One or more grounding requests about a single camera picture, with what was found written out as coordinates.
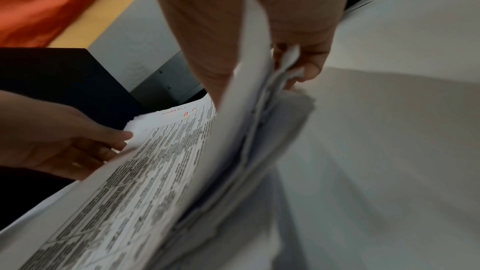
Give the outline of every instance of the booklet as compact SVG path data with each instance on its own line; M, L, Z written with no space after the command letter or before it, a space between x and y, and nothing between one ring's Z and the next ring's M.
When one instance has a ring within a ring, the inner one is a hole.
M0 244L0 269L162 269L214 237L313 110L284 91L300 55L274 70L267 16L244 0L239 68L220 105L208 95L136 117L115 159Z

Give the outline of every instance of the yellow stripe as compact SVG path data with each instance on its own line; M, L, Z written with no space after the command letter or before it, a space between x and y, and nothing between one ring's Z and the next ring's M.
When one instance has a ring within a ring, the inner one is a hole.
M134 0L96 0L48 47L87 48Z

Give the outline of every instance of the document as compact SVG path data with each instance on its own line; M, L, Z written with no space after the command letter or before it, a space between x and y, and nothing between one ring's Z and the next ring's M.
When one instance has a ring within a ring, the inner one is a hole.
M308 96L282 91L303 72L289 71L299 49L273 70L256 0L245 0L240 42L218 113L206 95L129 122L124 151L6 237L0 269L163 268L216 236L313 110Z

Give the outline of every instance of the human hand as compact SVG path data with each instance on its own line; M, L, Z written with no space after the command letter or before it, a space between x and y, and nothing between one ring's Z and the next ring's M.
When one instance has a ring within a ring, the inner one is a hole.
M237 64L243 0L158 0L193 74L216 105ZM270 21L274 59L300 45L295 67L315 78L330 51L347 0L260 0ZM295 82L289 82L287 88Z
M121 151L131 132L72 107L0 91L0 166L83 180Z

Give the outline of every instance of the stack of paper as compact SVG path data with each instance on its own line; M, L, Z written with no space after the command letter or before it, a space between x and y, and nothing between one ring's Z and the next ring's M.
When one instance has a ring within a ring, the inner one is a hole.
M313 102L282 91L303 72L289 70L299 49L274 71L255 0L245 0L240 42L240 70L218 113L207 95L135 118L125 151L9 237L0 268L184 269L208 261L227 269L245 258L268 268L280 240L265 177ZM209 251L219 254L201 261Z

